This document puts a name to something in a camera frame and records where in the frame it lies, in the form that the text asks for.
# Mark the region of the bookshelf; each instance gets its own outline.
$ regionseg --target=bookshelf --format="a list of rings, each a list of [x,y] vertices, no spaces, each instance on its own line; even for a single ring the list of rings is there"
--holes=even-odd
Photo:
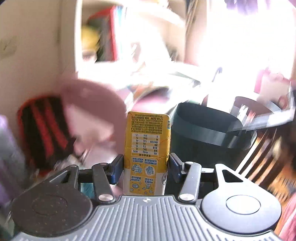
[[[183,4],[182,0],[170,1],[174,5],[176,2]],[[84,68],[81,50],[81,25],[87,21],[90,15],[112,5],[123,5],[137,19],[153,25],[163,41],[178,50],[178,60],[184,60],[185,20],[171,9],[140,0],[62,0],[60,45],[63,73],[78,72]],[[135,21],[135,32],[141,24],[136,22],[138,21]]]

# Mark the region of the white wall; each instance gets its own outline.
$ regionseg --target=white wall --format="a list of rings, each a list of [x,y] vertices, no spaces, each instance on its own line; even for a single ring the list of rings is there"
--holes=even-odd
[[[28,98],[54,90],[59,73],[60,0],[6,0],[0,41],[16,36],[16,52],[0,58],[0,114],[15,135],[16,112]]]

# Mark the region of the ribbed gray plate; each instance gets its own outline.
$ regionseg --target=ribbed gray plate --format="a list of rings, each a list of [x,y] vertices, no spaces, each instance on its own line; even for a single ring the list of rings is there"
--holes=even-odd
[[[273,232],[237,236],[207,223],[193,205],[173,196],[122,196],[112,205],[99,206],[89,221],[71,234],[40,238],[18,234],[13,241],[278,241]]]

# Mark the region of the red stripe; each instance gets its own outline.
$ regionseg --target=red stripe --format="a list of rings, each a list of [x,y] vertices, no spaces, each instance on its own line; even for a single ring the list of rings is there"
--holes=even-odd
[[[35,104],[31,104],[31,110],[36,121],[39,133],[41,134],[42,142],[45,149],[45,157],[49,158],[54,153],[54,146],[48,132],[46,123]]]
[[[60,130],[58,123],[56,122],[56,118],[54,115],[54,112],[52,110],[51,104],[46,99],[44,101],[45,103],[45,116],[46,116],[46,121],[48,125],[50,126],[58,144],[62,147],[62,149],[66,149],[68,145],[68,140],[66,139],[64,133]]]

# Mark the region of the pink cloth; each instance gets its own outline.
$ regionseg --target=pink cloth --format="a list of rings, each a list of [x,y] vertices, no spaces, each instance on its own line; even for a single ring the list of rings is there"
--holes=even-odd
[[[284,226],[279,234],[283,241],[296,240],[296,194],[292,196],[282,214]]]

